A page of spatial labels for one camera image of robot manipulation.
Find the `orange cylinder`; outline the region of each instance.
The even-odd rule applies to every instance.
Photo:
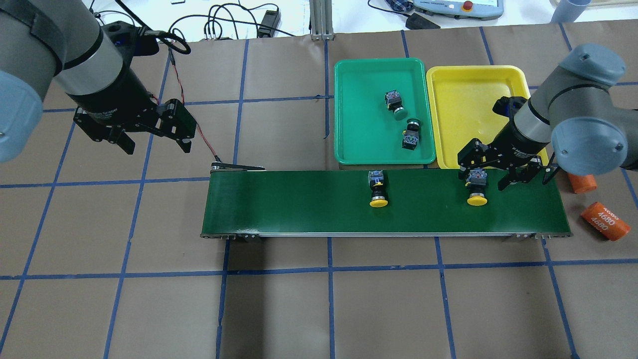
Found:
[[[588,174],[587,176],[576,176],[575,174],[568,173],[567,177],[569,177],[569,182],[572,183],[574,193],[587,193],[598,188],[596,179],[592,174]]]
[[[610,241],[617,241],[631,231],[631,227],[602,203],[594,202],[581,213],[589,224],[598,229]]]

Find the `black cable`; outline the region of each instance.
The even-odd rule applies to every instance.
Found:
[[[556,152],[552,153],[552,157],[550,157],[549,159],[549,163],[547,164],[547,168],[551,168],[552,164],[554,163],[554,157],[556,156]],[[554,176],[556,175],[556,173],[559,173],[561,170],[560,166],[556,165],[556,169],[552,172],[549,173],[549,176],[547,176],[547,172],[543,173],[543,185],[548,184],[552,178],[554,178]]]
[[[273,5],[275,8],[277,8],[277,12],[279,12],[279,5],[277,5],[277,4],[273,4],[273,3],[265,3],[265,4],[261,4],[260,6],[256,6],[256,7],[254,7],[254,8],[248,8],[248,10],[255,10],[255,9],[259,9],[259,8],[264,7],[264,6],[267,6],[267,5]]]
[[[221,27],[221,24],[220,24],[220,23],[219,23],[219,21],[217,21],[217,20],[208,20],[208,22],[206,22],[206,24],[204,24],[204,37],[208,40],[208,35],[209,35],[209,33],[207,33],[207,32],[206,32],[206,28],[208,27],[208,25],[209,25],[211,22],[213,23],[213,24],[212,24],[212,25],[213,25],[213,33],[214,33],[214,26],[215,26],[215,24],[217,24],[217,25],[219,26],[219,36],[217,36],[217,38],[221,38],[221,37],[224,35],[224,28],[223,28],[223,27]]]
[[[135,20],[133,20],[131,15],[128,15],[127,13],[123,13],[123,12],[117,11],[117,10],[102,10],[102,11],[97,11],[95,14],[101,15],[103,13],[118,13],[118,14],[124,15],[124,16],[128,17],[131,20],[131,24],[132,25],[135,25]]]
[[[215,20],[215,19],[217,18],[217,12],[219,12],[219,11],[220,11],[220,9],[224,9],[224,10],[226,10],[226,12],[230,15],[230,18],[231,18],[231,19],[232,19],[232,21],[233,21],[233,27],[235,28],[235,35],[237,36],[237,39],[239,39],[239,33],[237,32],[237,22],[236,22],[235,18],[233,17],[233,15],[230,13],[230,10],[228,10],[228,9],[226,8],[227,6],[238,6],[238,7],[239,7],[239,8],[241,8],[242,10],[244,10],[244,11],[248,12],[248,13],[250,14],[250,17],[252,17],[252,18],[253,18],[253,23],[255,24],[255,33],[256,33],[256,34],[257,34],[257,33],[259,33],[259,26],[258,26],[259,24],[257,23],[257,19],[256,19],[256,18],[255,18],[255,16],[253,15],[253,12],[252,12],[252,11],[250,11],[249,9],[247,9],[247,8],[243,7],[243,6],[242,6],[242,5],[240,5],[240,4],[234,4],[234,3],[225,3],[225,4],[222,4],[222,5],[213,5],[213,6],[211,6],[211,8],[210,8],[210,9],[209,9],[209,11],[208,11],[208,16],[211,16],[212,8],[213,8],[213,7],[215,7],[215,6],[217,6],[218,8],[217,8],[217,10],[215,10],[215,13],[214,13],[214,14],[212,14],[212,19],[213,19],[213,20]]]
[[[207,17],[207,18],[210,18],[208,15],[200,15],[200,14],[193,14],[193,15],[186,15],[186,16],[182,16],[182,17],[180,17],[179,19],[175,20],[175,21],[173,22],[173,24],[171,24],[171,26],[170,26],[169,30],[173,29],[173,27],[175,26],[175,24],[176,24],[176,23],[178,23],[178,22],[180,22],[180,21],[182,21],[182,20],[184,20],[184,19],[188,19],[188,18],[190,18],[190,17]],[[220,18],[220,17],[218,17],[216,20],[221,20],[221,21],[232,21],[232,20],[229,20],[229,19],[222,19],[222,18]],[[236,23],[238,23],[238,24],[260,25],[260,24],[257,24],[256,22],[246,22],[246,21],[239,21],[239,20],[235,20],[235,22],[236,22]],[[275,31],[277,31],[277,32],[279,32],[279,33],[282,33],[282,34],[285,34],[285,35],[288,35],[288,36],[295,36],[295,35],[293,35],[293,34],[291,34],[291,33],[287,33],[286,31],[283,31],[283,30],[277,29],[277,28],[275,28],[275,27],[270,27],[270,26],[266,26],[266,25],[260,25],[260,26],[265,27],[266,29],[275,30]]]
[[[377,10],[381,10],[381,11],[385,11],[387,13],[395,13],[395,14],[399,14],[399,15],[403,15],[405,17],[410,17],[408,14],[406,13],[400,13],[398,11],[392,11],[392,10],[386,10],[386,9],[381,9],[381,8],[377,8],[376,6],[373,6],[372,4],[370,4],[370,0],[367,0],[367,5],[370,6],[373,9],[377,9]]]
[[[233,14],[230,12],[229,9],[227,9],[225,6],[223,5],[213,5],[208,9],[208,16],[210,17],[212,14],[212,9],[217,7],[218,9],[215,10],[215,15],[212,16],[212,21],[213,21],[213,25],[212,25],[212,31],[211,31],[211,25],[210,25],[210,21],[206,22],[206,24],[208,24],[207,28],[208,28],[208,35],[213,38],[213,36],[215,36],[215,25],[214,25],[214,21],[215,21],[215,17],[217,16],[217,11],[219,11],[220,9],[224,9],[228,15],[230,16],[230,18],[232,19],[233,22],[233,27],[235,28],[235,36],[237,37],[237,39],[239,39],[239,32],[237,31],[237,23],[235,22],[235,17],[233,16]]]
[[[257,19],[253,15],[252,11],[248,10],[247,8],[245,8],[245,7],[241,6],[241,5],[233,4],[233,3],[225,3],[225,4],[221,5],[217,10],[215,10],[215,14],[213,14],[213,16],[212,16],[213,20],[217,17],[217,12],[219,11],[219,9],[225,8],[226,6],[230,6],[230,5],[238,6],[239,8],[241,8],[242,10],[245,10],[246,12],[248,12],[250,14],[250,17],[253,18],[253,22],[255,23],[255,37],[256,37],[257,36],[256,34],[259,33],[259,26],[257,26]],[[237,27],[237,23],[233,22],[233,26],[235,26],[235,32],[237,32],[237,28],[236,28]]]
[[[142,21],[142,19],[140,19],[139,16],[135,15],[134,12],[131,11],[131,9],[128,8],[128,6],[126,6],[122,0],[115,0],[115,3],[118,4],[122,10],[126,11],[126,13],[128,15],[131,15],[131,17],[133,17],[133,19],[135,19],[135,21],[137,21],[140,25],[146,27],[148,30],[152,31],[151,27],[148,26],[144,21]],[[184,38],[179,38],[176,34],[171,33],[171,29],[168,30],[169,32],[165,32],[165,31],[159,31],[158,34],[160,34],[161,36],[156,36],[156,38],[158,38],[161,42],[163,42],[166,46],[168,46],[169,48],[179,52],[180,54],[184,54],[184,55],[188,55],[191,53],[191,47],[188,46],[188,44],[186,43],[186,39]],[[173,45],[173,43],[171,43],[170,41],[168,41],[167,39],[172,39],[175,40],[177,42],[179,42],[180,44],[182,44],[182,46],[184,46],[183,49],[178,48],[177,46]]]

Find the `green tray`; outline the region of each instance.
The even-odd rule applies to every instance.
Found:
[[[423,62],[414,58],[342,60],[334,68],[334,155],[345,165],[430,164],[436,158]],[[408,118],[421,121],[414,151],[401,147],[405,120],[396,121],[385,93],[398,90]]]
[[[466,203],[457,170],[385,171],[389,204],[369,205],[367,171],[213,172],[202,236],[504,236],[570,234],[555,182],[542,176]]]

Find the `red wire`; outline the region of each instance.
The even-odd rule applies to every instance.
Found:
[[[182,93],[182,103],[186,103],[186,100],[184,99],[184,87],[182,86],[182,80],[179,79],[179,73],[177,72],[177,67],[175,66],[175,64],[173,64],[173,69],[175,70],[175,76],[177,77],[177,83],[179,84],[179,89],[180,89],[180,91]],[[211,143],[208,142],[208,140],[206,139],[206,136],[204,136],[202,128],[200,127],[200,125],[199,125],[199,123],[197,121],[195,121],[195,126],[197,127],[197,132],[200,134],[200,136],[202,136],[202,139],[206,143],[206,146],[208,146],[208,149],[211,151],[212,155],[217,157],[217,153],[212,148]]]

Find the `conveyor belt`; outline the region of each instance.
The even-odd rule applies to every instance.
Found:
[[[531,183],[473,207],[457,171],[385,171],[390,204],[372,208],[367,171],[219,171],[211,174],[202,237],[570,235],[558,189]]]

